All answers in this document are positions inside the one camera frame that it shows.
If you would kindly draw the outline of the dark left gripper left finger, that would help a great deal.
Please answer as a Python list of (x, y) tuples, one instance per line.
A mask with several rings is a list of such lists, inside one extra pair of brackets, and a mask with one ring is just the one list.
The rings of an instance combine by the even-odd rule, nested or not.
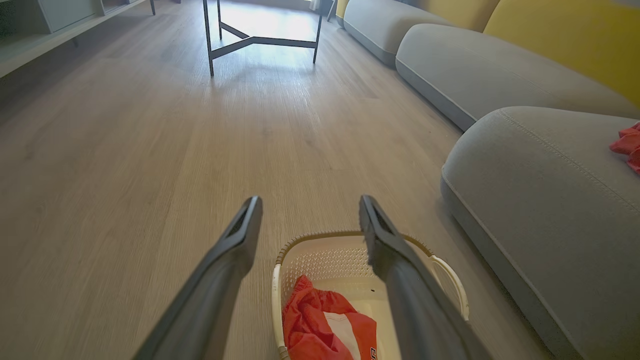
[(247, 198), (135, 353), (135, 360), (221, 360), (243, 278), (253, 267), (263, 216)]

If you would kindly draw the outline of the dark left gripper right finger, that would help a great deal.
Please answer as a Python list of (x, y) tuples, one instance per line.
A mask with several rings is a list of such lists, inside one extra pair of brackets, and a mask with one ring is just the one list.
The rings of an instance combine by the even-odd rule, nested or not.
[(477, 335), (375, 198), (359, 199), (368, 263), (386, 285), (403, 360), (489, 360)]

